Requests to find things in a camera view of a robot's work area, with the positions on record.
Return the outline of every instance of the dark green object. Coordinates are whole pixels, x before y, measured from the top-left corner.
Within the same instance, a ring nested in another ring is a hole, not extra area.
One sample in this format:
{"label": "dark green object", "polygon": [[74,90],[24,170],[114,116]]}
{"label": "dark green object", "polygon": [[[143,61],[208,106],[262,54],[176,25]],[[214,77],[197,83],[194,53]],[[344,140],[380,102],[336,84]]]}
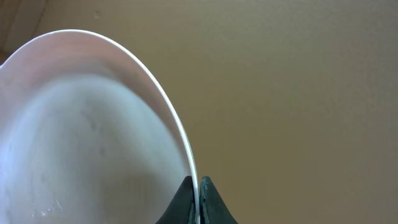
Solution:
{"label": "dark green object", "polygon": [[210,177],[200,182],[201,224],[238,224],[232,217]]}
{"label": "dark green object", "polygon": [[[238,224],[228,211],[210,177],[200,183],[200,224]],[[187,176],[156,224],[195,224],[192,177]]]}

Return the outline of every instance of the dish surface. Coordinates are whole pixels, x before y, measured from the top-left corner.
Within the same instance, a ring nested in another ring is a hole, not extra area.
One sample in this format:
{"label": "dish surface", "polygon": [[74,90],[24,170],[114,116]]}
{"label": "dish surface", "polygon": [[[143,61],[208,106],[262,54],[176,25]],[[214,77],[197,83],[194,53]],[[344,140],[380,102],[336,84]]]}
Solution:
{"label": "dish surface", "polygon": [[0,223],[155,223],[186,175],[198,208],[175,110],[114,41],[31,40],[0,68],[0,105]]}

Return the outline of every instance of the dark object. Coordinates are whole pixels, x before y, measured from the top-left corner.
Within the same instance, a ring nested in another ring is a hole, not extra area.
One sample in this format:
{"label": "dark object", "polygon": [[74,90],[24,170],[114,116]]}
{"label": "dark object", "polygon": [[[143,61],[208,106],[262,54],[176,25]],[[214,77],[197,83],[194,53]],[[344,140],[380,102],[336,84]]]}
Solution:
{"label": "dark object", "polygon": [[[202,178],[199,198],[200,224],[238,224],[225,206],[210,177]],[[156,224],[194,224],[194,207],[192,177],[187,176]]]}

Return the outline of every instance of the white plate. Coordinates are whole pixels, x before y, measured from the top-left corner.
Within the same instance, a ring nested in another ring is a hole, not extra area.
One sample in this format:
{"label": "white plate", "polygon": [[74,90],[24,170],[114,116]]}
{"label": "white plate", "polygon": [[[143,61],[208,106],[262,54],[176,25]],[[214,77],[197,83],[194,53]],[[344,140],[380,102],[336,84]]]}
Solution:
{"label": "white plate", "polygon": [[192,151],[169,99],[124,47],[42,35],[0,68],[0,223],[155,223]]}

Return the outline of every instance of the white bowl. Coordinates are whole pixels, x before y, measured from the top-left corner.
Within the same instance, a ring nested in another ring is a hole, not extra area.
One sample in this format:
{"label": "white bowl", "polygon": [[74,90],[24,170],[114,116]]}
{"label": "white bowl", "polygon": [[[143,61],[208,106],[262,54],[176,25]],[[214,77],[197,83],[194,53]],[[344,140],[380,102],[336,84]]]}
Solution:
{"label": "white bowl", "polygon": [[114,41],[56,31],[1,66],[0,223],[155,223],[186,175],[197,209],[182,124]]}

